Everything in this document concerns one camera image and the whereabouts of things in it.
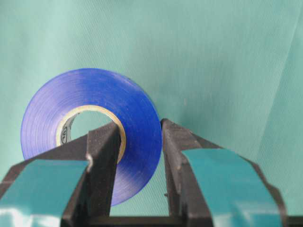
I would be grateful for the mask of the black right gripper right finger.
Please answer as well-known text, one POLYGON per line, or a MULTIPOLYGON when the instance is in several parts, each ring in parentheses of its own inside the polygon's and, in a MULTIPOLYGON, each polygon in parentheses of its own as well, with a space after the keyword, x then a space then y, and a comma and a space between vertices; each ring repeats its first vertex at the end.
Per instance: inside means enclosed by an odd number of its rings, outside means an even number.
POLYGON ((169 214, 187 227, 286 227, 279 190, 258 164, 161 121, 169 214))

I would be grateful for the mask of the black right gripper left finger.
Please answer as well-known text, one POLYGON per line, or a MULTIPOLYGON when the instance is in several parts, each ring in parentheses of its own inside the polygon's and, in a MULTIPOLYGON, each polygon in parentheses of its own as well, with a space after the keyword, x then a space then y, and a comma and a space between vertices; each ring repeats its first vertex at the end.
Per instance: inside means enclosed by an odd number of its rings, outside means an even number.
POLYGON ((3 227, 81 227, 110 212, 119 128, 115 123, 13 165, 0 184, 3 227))

